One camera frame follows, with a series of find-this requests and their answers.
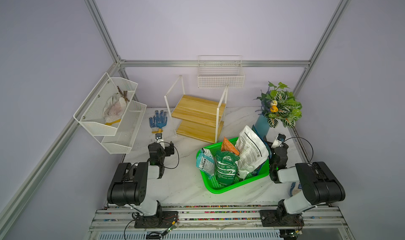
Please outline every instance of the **green plastic basket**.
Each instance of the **green plastic basket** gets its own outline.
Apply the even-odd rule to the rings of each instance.
[[[233,145],[235,145],[237,140],[238,140],[238,137],[230,139],[229,141]],[[207,146],[204,148],[209,149],[211,151],[212,155],[216,156],[217,151],[221,151],[221,146],[222,146],[222,142],[218,142],[218,143],[215,143],[213,145],[210,145],[210,146]],[[218,183],[217,177],[216,177],[216,172],[215,172],[215,175],[211,179],[208,179],[208,176],[205,174],[205,172],[203,172],[203,171],[200,171],[200,172],[201,172],[202,180],[204,181],[205,187],[208,189],[208,191],[218,194],[218,193],[224,193],[224,192],[234,189],[236,187],[240,187],[247,183],[250,183],[250,182],[253,182],[260,178],[268,176],[269,175],[269,161],[266,160],[266,162],[263,164],[263,166],[260,169],[260,172],[257,176],[253,176],[251,173],[249,173],[246,176],[245,180],[243,180],[243,181],[239,181],[238,176],[235,176],[235,183],[230,186],[224,186],[224,185],[221,185],[220,183]]]

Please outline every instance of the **wooden plank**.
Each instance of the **wooden plank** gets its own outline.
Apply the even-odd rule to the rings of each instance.
[[[210,127],[215,127],[217,117],[215,115],[209,115],[207,113],[198,112],[190,109],[176,107],[172,113],[173,118],[177,118],[184,121],[195,122]]]
[[[172,113],[172,117],[215,127],[218,102],[183,95]],[[220,107],[219,118],[225,110],[225,104]]]
[[[220,122],[218,127],[218,137],[220,136],[224,122]],[[177,133],[182,136],[187,136],[197,140],[215,143],[215,127],[210,127],[202,124],[198,124],[191,121],[182,121]]]
[[[188,95],[183,95],[179,104],[177,105],[181,108],[186,108],[198,112],[204,112],[211,115],[217,114],[218,102],[211,100],[200,99],[199,97],[193,97]],[[224,113],[225,104],[222,103],[220,107],[220,116]]]

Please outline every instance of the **black cable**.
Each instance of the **black cable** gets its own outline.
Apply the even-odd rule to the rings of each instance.
[[[126,228],[127,228],[128,225],[129,225],[131,222],[133,222],[133,221],[135,221],[135,220],[132,220],[132,221],[128,222],[128,224],[127,224],[127,225],[125,226],[125,228],[124,228],[124,239],[125,239],[125,240],[127,240],[126,237],[125,237]]]
[[[146,239],[161,239],[162,233],[158,231],[152,231],[146,235]]]
[[[180,155],[179,155],[179,151],[177,150],[177,148],[176,148],[174,145],[173,145],[173,147],[175,148],[175,150],[176,150],[176,152],[177,152],[177,157],[179,158],[179,160],[177,161],[177,165],[176,165],[176,167],[177,167],[177,166],[179,166]]]
[[[312,149],[312,156],[311,156],[311,159],[309,160],[309,163],[311,163],[311,161],[312,161],[312,159],[313,159],[313,147],[312,147],[312,144],[311,144],[307,139],[302,138],[302,137],[299,137],[299,136],[290,137],[290,138],[288,138],[287,140],[283,141],[282,143],[285,143],[286,141],[288,141],[288,140],[290,140],[290,139],[292,139],[292,138],[304,139],[305,141],[307,141],[307,142],[309,143],[309,145],[311,146],[311,149]]]

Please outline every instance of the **robotic arm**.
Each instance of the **robotic arm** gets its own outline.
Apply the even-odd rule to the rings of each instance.
[[[302,212],[324,203],[345,199],[345,190],[324,162],[297,163],[286,168],[285,136],[279,134],[271,145],[270,177],[275,183],[300,182],[302,191],[280,200],[277,210],[261,210],[264,227],[304,225]]]
[[[162,178],[165,171],[165,157],[174,154],[172,142],[165,147],[162,134],[157,133],[156,141],[149,144],[149,159],[146,162],[120,163],[115,171],[107,193],[109,204],[126,206],[138,212],[137,228],[168,227],[163,218],[177,216],[176,211],[162,211],[162,206],[146,194],[148,179]]]

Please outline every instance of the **white wire basket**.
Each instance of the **white wire basket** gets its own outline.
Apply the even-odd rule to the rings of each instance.
[[[119,93],[118,86],[120,90],[128,91],[127,98],[131,100],[134,97],[137,83],[129,81],[124,78],[111,78],[107,73],[101,79],[107,78],[97,96],[94,97],[93,101],[84,112],[82,116],[78,116],[78,111],[74,114],[74,119],[80,123],[92,136],[115,136],[119,127],[123,124],[122,121],[114,123],[111,126],[105,124],[105,119],[103,118],[103,110],[106,105],[107,100],[114,94]],[[129,103],[126,106],[124,115],[128,112]]]
[[[134,146],[145,110],[145,104],[132,100],[127,108],[128,112],[122,117],[121,125],[115,136],[104,136],[101,145],[110,154],[129,153]]]
[[[242,56],[200,55],[198,57],[199,88],[242,88],[245,74]]]
[[[107,73],[100,79],[105,81],[101,89],[94,96],[89,107],[81,114],[83,105],[92,97],[90,93],[79,109],[74,113],[74,119],[79,122],[110,154],[129,153],[134,146],[140,123],[146,111],[146,105],[132,100],[137,83],[124,78],[111,78]],[[121,121],[111,126],[105,125],[103,111],[107,100],[119,93],[119,89],[128,91],[129,102],[125,108]]]

